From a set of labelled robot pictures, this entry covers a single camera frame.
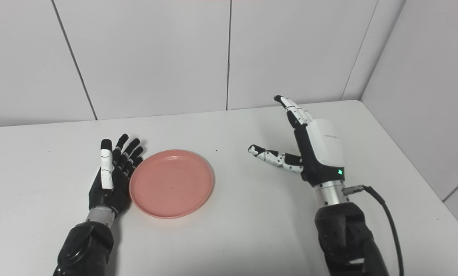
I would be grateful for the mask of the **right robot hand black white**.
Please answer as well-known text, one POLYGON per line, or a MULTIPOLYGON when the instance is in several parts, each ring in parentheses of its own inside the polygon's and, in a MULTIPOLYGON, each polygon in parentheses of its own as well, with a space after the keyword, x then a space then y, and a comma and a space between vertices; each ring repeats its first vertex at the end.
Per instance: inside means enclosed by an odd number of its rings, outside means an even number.
POLYGON ((274 167, 301 175, 303 181, 312 187, 344 181, 344 151, 332 122, 314 119, 307 110, 287 97, 277 95, 273 99, 286 110, 300 154, 280 153, 257 145, 251 145, 248 152, 274 167))

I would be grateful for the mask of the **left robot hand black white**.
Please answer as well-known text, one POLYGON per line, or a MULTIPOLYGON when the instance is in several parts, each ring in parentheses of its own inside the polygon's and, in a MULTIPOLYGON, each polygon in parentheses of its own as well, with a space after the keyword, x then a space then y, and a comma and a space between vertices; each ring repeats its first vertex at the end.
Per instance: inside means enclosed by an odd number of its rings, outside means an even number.
POLYGON ((100 147, 100 169, 89 190, 89 209, 106 207, 117 218, 131 203, 130 180, 143 161, 144 148, 135 138, 126 145, 129 136, 124 133, 113 146, 110 139, 103 139, 100 147))

